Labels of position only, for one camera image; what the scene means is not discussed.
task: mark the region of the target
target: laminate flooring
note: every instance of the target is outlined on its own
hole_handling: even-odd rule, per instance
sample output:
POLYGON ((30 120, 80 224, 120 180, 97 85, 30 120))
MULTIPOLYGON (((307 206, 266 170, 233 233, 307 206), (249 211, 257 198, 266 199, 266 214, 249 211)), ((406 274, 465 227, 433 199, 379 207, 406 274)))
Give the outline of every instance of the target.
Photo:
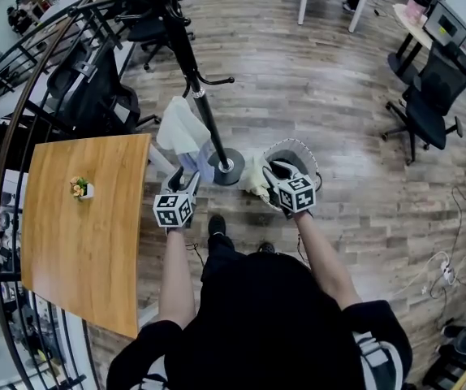
MULTIPOLYGON (((432 298, 429 289, 440 276, 443 256, 427 264, 440 251, 452 254, 466 284, 466 200, 460 195, 466 196, 466 93, 446 117, 450 126, 459 116, 464 138, 451 134, 445 150, 424 151, 418 140, 417 161, 406 167, 408 137, 381 139, 381 132, 399 124, 385 103, 405 90, 386 61, 406 35, 392 9, 402 1, 368 0, 353 34, 343 0, 309 0, 303 26, 297 24, 300 0, 187 0, 183 11, 192 20, 192 46, 203 75, 236 79, 207 88, 223 144, 249 157, 295 137, 312 150, 323 177, 314 210, 317 226, 347 264, 361 297, 390 301, 413 347, 409 381, 418 384, 443 342, 441 325, 450 318, 466 321, 466 286, 455 282, 444 292, 442 280, 432 298), (462 209, 456 241, 455 202, 462 209)), ((143 115, 162 114, 171 98, 182 94, 184 79, 168 49, 148 72, 142 67, 145 57, 137 47, 123 83, 137 91, 143 115)), ((426 58, 422 50, 416 64, 426 58)), ((155 134, 157 127, 143 131, 155 134)), ((161 179, 150 167, 140 228, 140 307, 157 301, 161 280, 165 234, 151 211, 161 179)), ((251 253, 268 240, 279 252, 300 258, 292 223, 236 187, 203 185, 187 243, 197 243, 204 260, 207 221, 215 213, 226 218, 239 251, 251 253)), ((188 254, 198 298, 201 260, 195 251, 188 254)), ((110 361, 128 339, 96 327, 90 327, 90 338, 104 385, 110 361)))

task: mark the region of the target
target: desk leg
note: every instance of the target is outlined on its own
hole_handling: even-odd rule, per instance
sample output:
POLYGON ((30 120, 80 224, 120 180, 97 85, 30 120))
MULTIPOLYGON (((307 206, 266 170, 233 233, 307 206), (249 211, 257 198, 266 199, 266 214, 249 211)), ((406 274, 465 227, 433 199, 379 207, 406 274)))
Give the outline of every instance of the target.
POLYGON ((300 13, 298 14, 298 24, 304 24, 305 7, 307 6, 307 0, 301 0, 300 13))
POLYGON ((396 72, 399 77, 401 77, 406 72, 407 68, 412 64, 413 59, 415 59, 421 48, 422 45, 419 42, 413 46, 412 52, 410 52, 410 55, 404 60, 403 64, 396 72))
POLYGON ((356 12, 354 13, 354 16, 352 17, 352 22, 350 22, 350 26, 348 27, 348 31, 350 33, 354 33, 354 29, 356 28, 357 22, 361 17, 361 13, 363 13, 365 2, 366 0, 360 0, 360 2, 357 4, 356 12))
POLYGON ((397 54, 395 54, 395 57, 397 59, 401 59, 401 57, 404 54, 404 51, 408 48, 408 46, 410 45, 410 42, 412 41, 412 39, 413 39, 413 35, 411 33, 409 33, 408 36, 406 36, 406 39, 404 39, 403 44, 399 47, 399 50, 397 51, 397 54))

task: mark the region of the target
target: curved railing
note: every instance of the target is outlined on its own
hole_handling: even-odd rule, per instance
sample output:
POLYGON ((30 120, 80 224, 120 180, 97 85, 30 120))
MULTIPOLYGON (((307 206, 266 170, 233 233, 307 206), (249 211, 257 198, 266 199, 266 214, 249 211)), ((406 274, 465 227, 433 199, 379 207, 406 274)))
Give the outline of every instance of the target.
MULTIPOLYGON (((49 45, 47 45, 46 48, 41 48, 43 46, 42 44, 48 40, 54 39, 54 35, 58 34, 59 29, 48 32, 44 36, 39 37, 36 41, 33 41, 35 36, 50 26, 60 23, 63 18, 68 15, 69 10, 72 7, 77 7, 79 4, 80 2, 75 2, 55 15, 52 15, 44 23, 38 24, 31 32, 24 35, 9 50, 0 56, 0 97, 8 92, 13 92, 16 86, 24 83, 24 80, 19 80, 19 78, 22 78, 35 68, 38 62, 45 56, 45 52, 49 45)), ((76 32, 66 33, 62 36, 57 46, 63 41, 72 39, 76 34, 76 32)), ((58 49, 49 54, 48 59, 58 57, 58 55, 67 52, 69 48, 70 46, 68 45, 67 47, 58 49)), ((49 70, 57 65, 58 62, 47 64, 44 69, 45 73, 49 73, 49 70)))
MULTIPOLYGON (((88 0, 84 0, 79 5, 86 3, 88 0)), ((2 327, 2 334, 7 344, 7 348, 11 355, 11 358, 15 364, 16 370, 19 372, 19 375, 22 379, 22 382, 27 387, 28 390, 33 390, 33 385, 30 380, 30 374, 26 371, 24 367, 24 362, 19 354, 15 343, 15 328, 19 326, 21 328, 20 336, 22 336, 22 343, 26 349, 30 349, 31 345, 29 342, 30 332, 28 331, 28 318, 24 315, 23 306, 28 305, 32 308, 33 311, 33 331, 38 336, 40 341, 40 347, 42 348, 42 352, 45 356, 45 363, 39 365, 39 362, 35 359, 35 357, 31 355, 32 364, 34 366, 35 372, 33 375, 38 375, 40 378, 41 384, 43 385, 45 390, 49 390, 50 386, 48 387, 46 380, 45 380, 45 372, 49 371, 51 374, 48 375, 48 379, 51 378, 54 380, 54 386, 58 390, 64 388, 73 388, 75 386, 80 386, 82 390, 83 384, 82 382, 86 379, 86 376, 83 374, 79 374, 78 368, 76 368, 75 357, 73 356, 71 342, 69 341, 69 331, 67 329, 67 322, 66 322, 66 313, 61 310, 61 312, 54 310, 51 303, 45 301, 41 298, 37 298, 33 291, 26 290, 23 285, 21 284, 21 272, 19 269, 19 264, 17 262, 20 261, 19 256, 19 249, 18 249, 18 235, 19 235, 19 226, 21 225, 21 210, 19 209, 20 204, 20 197, 21 197, 21 190, 24 180, 25 174, 25 163, 28 162, 32 156, 34 144, 39 140, 40 142, 47 142, 51 141, 53 135, 55 135, 54 140, 64 140, 64 139, 71 139, 76 138, 76 132, 74 129, 67 126, 63 123, 60 119, 56 118, 52 114, 48 114, 43 110, 45 101, 47 100, 48 96, 50 95, 49 91, 45 91, 45 95, 43 96, 41 103, 39 105, 30 102, 29 97, 37 84, 38 79, 40 78, 41 74, 47 73, 47 69, 51 69, 50 63, 48 61, 51 57, 58 54, 56 50, 58 45, 66 39, 66 35, 68 34, 71 26, 74 23, 79 24, 80 21, 84 22, 84 27, 81 28, 77 34, 75 40, 72 42, 70 47, 76 45, 79 41, 83 41, 84 37, 83 34, 86 30, 92 29, 93 30, 93 38, 90 39, 88 42, 89 46, 92 46, 94 50, 98 47, 103 47, 108 44, 109 41, 112 41, 115 46, 121 47, 119 40, 113 34, 111 27, 108 23, 103 19, 103 15, 101 14, 100 10, 102 5, 97 7, 88 7, 86 10, 78 10, 76 14, 72 17, 66 19, 66 23, 55 33, 54 41, 48 45, 45 49, 43 56, 37 60, 34 69, 32 70, 32 74, 27 80, 27 83, 22 90, 20 95, 19 101, 17 102, 15 109, 11 115, 11 121, 7 126, 6 133, 3 139, 2 147, 0 149, 0 217, 1 217, 1 208, 4 209, 4 212, 7 212, 7 207, 4 206, 2 202, 2 191, 3 191, 3 184, 5 180, 5 174, 7 169, 7 159, 8 153, 11 151, 12 144, 15 140, 15 134, 17 129, 26 128, 28 130, 28 139, 25 144, 24 154, 22 157, 22 162, 20 165, 19 173, 18 173, 18 182, 16 184, 16 192, 15 192, 15 206, 11 210, 11 219, 13 223, 12 235, 11 235, 11 258, 12 258, 12 271, 3 270, 4 267, 0 264, 0 325, 2 327), (32 119, 29 120, 28 115, 24 114, 24 111, 30 111, 32 113, 32 119), (15 303, 16 303, 16 313, 17 313, 17 320, 18 322, 11 323, 6 316, 5 311, 5 300, 2 294, 2 284, 10 284, 15 289, 15 303), (37 308, 37 299, 41 299, 46 303, 46 313, 48 322, 46 322, 43 318, 41 318, 38 308, 37 308), (58 313, 58 319, 54 319, 54 313, 58 313), (60 331, 63 331, 63 336, 67 345, 63 345, 63 350, 59 344, 57 328, 60 331), (48 340, 46 342, 45 339, 45 331, 47 330, 49 333, 48 340), (60 381, 57 378, 57 375, 54 372, 54 366, 52 363, 52 356, 51 354, 55 354, 56 358, 59 358, 60 365, 61 365, 61 374, 63 374, 63 379, 60 381), (67 360, 70 360, 70 371, 71 374, 69 375, 69 369, 67 369, 67 360)), ((51 23, 54 20, 59 19, 63 15, 68 12, 68 8, 61 13, 58 13, 51 23)), ((18 48, 22 45, 22 41, 18 44, 14 45, 11 50, 18 48)), ((64 59, 67 54, 68 50, 64 50, 65 54, 62 56, 64 59)), ((83 324, 84 327, 84 338, 85 338, 85 345, 87 347, 87 353, 89 357, 89 361, 91 364, 92 375, 94 378, 95 384, 97 384, 97 379, 95 375, 94 365, 92 363, 92 357, 90 356, 90 348, 88 344, 88 337, 87 337, 87 328, 86 324, 83 324)))

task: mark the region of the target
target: black metal pole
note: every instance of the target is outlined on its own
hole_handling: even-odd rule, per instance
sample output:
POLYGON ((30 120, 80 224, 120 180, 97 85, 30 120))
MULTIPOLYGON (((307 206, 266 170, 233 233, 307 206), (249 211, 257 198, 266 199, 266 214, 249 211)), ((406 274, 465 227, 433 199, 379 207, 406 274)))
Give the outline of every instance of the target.
POLYGON ((205 126, 211 134, 215 154, 209 159, 209 164, 215 168, 214 182, 219 185, 232 185, 239 181, 245 166, 244 157, 234 149, 224 149, 217 130, 211 107, 206 97, 206 91, 201 87, 201 74, 193 53, 186 26, 191 21, 182 16, 178 0, 149 0, 153 10, 162 18, 170 47, 174 51, 184 78, 192 87, 192 96, 205 126))

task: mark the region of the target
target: wooden table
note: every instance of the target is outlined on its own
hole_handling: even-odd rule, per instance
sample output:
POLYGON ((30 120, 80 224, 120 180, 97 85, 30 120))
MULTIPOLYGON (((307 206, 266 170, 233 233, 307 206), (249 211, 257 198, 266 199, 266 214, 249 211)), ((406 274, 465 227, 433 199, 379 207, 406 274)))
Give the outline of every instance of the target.
POLYGON ((22 222, 25 288, 81 318, 136 337, 136 260, 151 136, 35 147, 22 222), (73 176, 94 185, 77 201, 73 176))
POLYGON ((417 24, 413 24, 409 18, 404 14, 406 5, 404 4, 395 4, 394 13, 397 19, 401 24, 408 30, 408 35, 404 39, 403 44, 399 47, 399 50, 396 53, 388 55, 388 64, 392 71, 406 84, 410 85, 413 81, 413 77, 416 76, 419 72, 412 65, 413 59, 417 56, 421 48, 424 46, 427 50, 431 49, 432 38, 431 36, 423 30, 423 26, 426 23, 426 16, 421 17, 421 21, 417 24), (408 57, 403 60, 404 51, 410 45, 412 39, 415 38, 417 43, 413 46, 412 51, 408 57))

